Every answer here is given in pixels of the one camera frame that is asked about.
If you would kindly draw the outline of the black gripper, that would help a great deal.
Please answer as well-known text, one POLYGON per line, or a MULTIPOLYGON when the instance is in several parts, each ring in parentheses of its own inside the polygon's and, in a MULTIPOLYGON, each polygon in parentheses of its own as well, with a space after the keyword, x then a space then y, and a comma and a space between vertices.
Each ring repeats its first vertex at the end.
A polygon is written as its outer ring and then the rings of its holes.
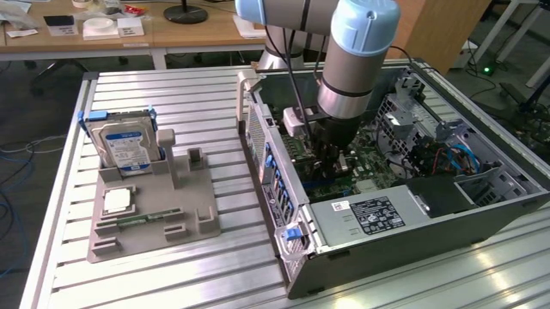
POLYGON ((360 121, 360 117, 349 119, 327 117, 316 120, 311 141, 313 153, 320 155, 332 149, 344 149, 356 136, 360 121))

